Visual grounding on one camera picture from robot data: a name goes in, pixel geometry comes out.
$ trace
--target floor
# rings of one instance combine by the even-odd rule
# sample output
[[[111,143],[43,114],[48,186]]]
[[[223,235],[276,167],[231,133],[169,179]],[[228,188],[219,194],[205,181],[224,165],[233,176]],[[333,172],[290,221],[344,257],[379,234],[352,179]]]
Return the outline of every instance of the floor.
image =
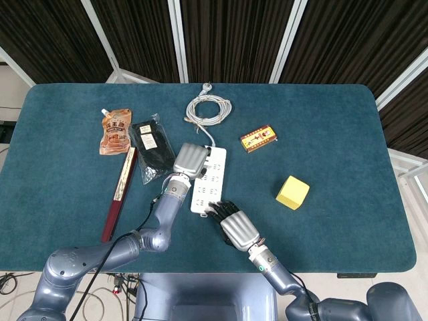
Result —
[[[23,83],[9,67],[0,66],[0,106],[19,108],[23,103],[28,89],[28,86]],[[18,116],[19,110],[6,110],[0,108],[0,119],[2,120],[17,120]],[[7,145],[0,144],[0,150],[6,147]],[[6,154],[7,151],[0,154],[0,168]],[[418,215],[421,214],[414,212],[412,198],[406,195],[408,190],[405,188],[405,184],[407,184],[405,181],[400,181],[399,186],[417,250],[416,266],[405,273],[379,274],[374,279],[339,280],[336,278],[336,274],[300,274],[300,277],[305,281],[307,287],[316,293],[321,300],[331,297],[365,302],[366,292],[373,284],[385,281],[396,282],[407,289],[416,307],[419,309],[422,319],[428,320],[428,306],[426,305],[426,295],[428,293],[428,273],[426,270],[428,266],[428,243],[418,228],[418,222],[415,220],[415,215],[416,218],[418,218]],[[34,291],[39,277],[40,273],[23,276],[18,279],[17,289],[12,294],[0,296],[0,321],[15,321],[18,316],[28,308],[33,297],[32,291]],[[83,282],[80,284],[79,291],[84,290],[90,277],[91,276],[86,276],[84,278]],[[109,277],[104,274],[98,277],[92,289],[100,290],[96,290],[94,294],[96,297],[91,297],[88,300],[86,308],[83,310],[85,316],[81,312],[76,318],[76,321],[124,320],[125,296],[124,294],[115,295],[111,292],[113,288],[112,281],[112,278],[109,279]],[[76,307],[80,296],[81,294],[76,294],[72,303],[69,305],[67,311],[68,318]],[[291,300],[292,297],[278,297],[280,321],[286,320],[284,308]],[[133,304],[131,304],[130,311],[132,314]]]

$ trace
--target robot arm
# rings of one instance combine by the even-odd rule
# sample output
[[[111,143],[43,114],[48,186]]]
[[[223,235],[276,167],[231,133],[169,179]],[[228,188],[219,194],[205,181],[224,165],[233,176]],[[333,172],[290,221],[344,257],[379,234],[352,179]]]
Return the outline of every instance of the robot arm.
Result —
[[[211,204],[206,213],[221,226],[225,242],[247,251],[249,260],[280,295],[296,299],[286,308],[289,321],[422,321],[408,293],[398,284],[381,283],[359,301],[325,299],[321,302],[278,261],[248,216],[232,202]]]
[[[101,271],[111,271],[134,261],[140,251],[166,251],[171,243],[171,229],[191,184],[201,174],[208,150],[184,144],[174,164],[174,175],[160,197],[154,216],[156,229],[127,233],[113,247]],[[80,281],[96,269],[110,251],[112,243],[92,247],[67,247],[53,252],[43,269],[33,303],[18,321],[66,321],[64,315]]]

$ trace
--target power strip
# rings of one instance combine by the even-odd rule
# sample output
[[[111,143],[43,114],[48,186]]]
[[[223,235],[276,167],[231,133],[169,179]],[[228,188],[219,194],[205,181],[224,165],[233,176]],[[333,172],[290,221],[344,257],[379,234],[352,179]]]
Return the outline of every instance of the power strip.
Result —
[[[205,210],[210,202],[216,203],[221,200],[227,154],[224,148],[206,147],[211,149],[204,163],[207,172],[201,179],[195,179],[190,207],[192,212],[200,214],[201,217],[207,217]]]

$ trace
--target yellow sponge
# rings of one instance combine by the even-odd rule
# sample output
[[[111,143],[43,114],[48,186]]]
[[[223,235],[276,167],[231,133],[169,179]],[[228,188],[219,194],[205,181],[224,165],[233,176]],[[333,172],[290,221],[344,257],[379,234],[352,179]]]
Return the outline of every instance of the yellow sponge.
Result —
[[[276,200],[291,209],[298,209],[308,191],[308,184],[299,181],[296,177],[289,176],[276,196]]]

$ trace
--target plastic packaging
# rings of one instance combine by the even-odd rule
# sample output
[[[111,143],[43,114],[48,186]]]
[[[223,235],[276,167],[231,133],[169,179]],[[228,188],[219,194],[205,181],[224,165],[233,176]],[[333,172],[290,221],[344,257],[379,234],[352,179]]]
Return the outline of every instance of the plastic packaging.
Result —
[[[101,155],[115,155],[128,152],[131,146],[128,127],[131,123],[132,112],[129,109],[118,109],[108,112],[103,109],[102,127],[104,135],[100,143]]]
[[[132,124],[129,133],[138,151],[143,184],[171,172],[175,155],[159,123],[158,114],[152,115],[152,119],[146,122]]]

